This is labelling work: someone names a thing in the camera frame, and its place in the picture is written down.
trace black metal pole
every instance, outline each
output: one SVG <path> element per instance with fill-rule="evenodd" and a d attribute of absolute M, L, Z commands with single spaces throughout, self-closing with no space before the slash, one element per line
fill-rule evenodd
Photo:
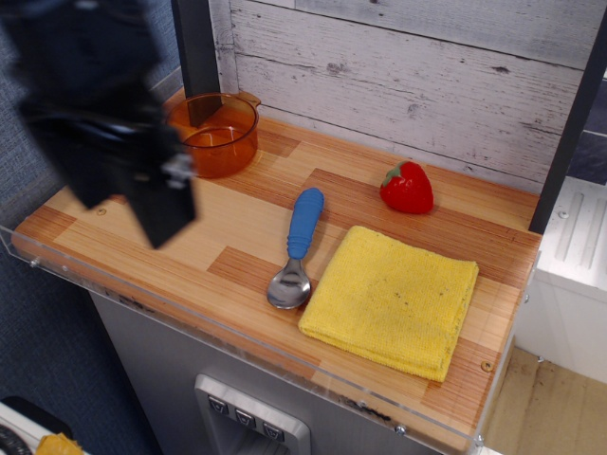
<path fill-rule="evenodd" d="M 171 0 L 186 97 L 219 92 L 208 0 Z"/>
<path fill-rule="evenodd" d="M 569 164 L 578 146 L 590 109 L 597 97 L 600 83 L 607 66 L 607 10 L 598 28 L 586 69 L 579 83 L 578 93 L 573 101 L 569 118 L 562 131 L 561 141 L 552 160 L 550 171 L 543 184 L 540 201 L 536 207 L 529 230 L 543 234 L 550 221 L 550 214 L 557 203 L 562 183 L 567 176 Z"/>

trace blue spoon handle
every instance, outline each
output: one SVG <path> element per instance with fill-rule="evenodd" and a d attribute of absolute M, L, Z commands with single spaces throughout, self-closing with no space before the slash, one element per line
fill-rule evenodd
<path fill-rule="evenodd" d="M 324 195 L 318 188 L 310 188 L 295 201 L 286 250 L 291 259 L 303 259 L 312 243 L 314 229 L 324 207 Z"/>

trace yellow object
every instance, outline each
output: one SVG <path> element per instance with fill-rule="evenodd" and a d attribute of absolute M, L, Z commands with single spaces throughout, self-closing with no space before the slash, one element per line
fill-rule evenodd
<path fill-rule="evenodd" d="M 352 227 L 299 328 L 345 351 L 443 382 L 477 275 L 475 262 Z"/>
<path fill-rule="evenodd" d="M 84 452 L 74 441 L 63 433 L 49 434 L 40 440 L 36 455 L 83 455 Z"/>

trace toy strawberry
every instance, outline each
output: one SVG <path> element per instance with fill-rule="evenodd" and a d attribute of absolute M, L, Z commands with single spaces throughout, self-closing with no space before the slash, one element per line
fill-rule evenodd
<path fill-rule="evenodd" d="M 402 161 L 386 174 L 379 195 L 388 206 L 407 213 L 427 213 L 434 206 L 430 180 L 412 161 Z"/>

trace metal spoon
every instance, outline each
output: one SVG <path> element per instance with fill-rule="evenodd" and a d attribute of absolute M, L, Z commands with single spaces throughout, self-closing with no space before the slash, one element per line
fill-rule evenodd
<path fill-rule="evenodd" d="M 317 188 L 303 191 L 295 201 L 286 241 L 289 259 L 267 288 L 267 301 L 276 308 L 296 308 L 310 296 L 312 286 L 302 267 L 302 259 L 312 243 L 323 206 L 324 195 Z"/>

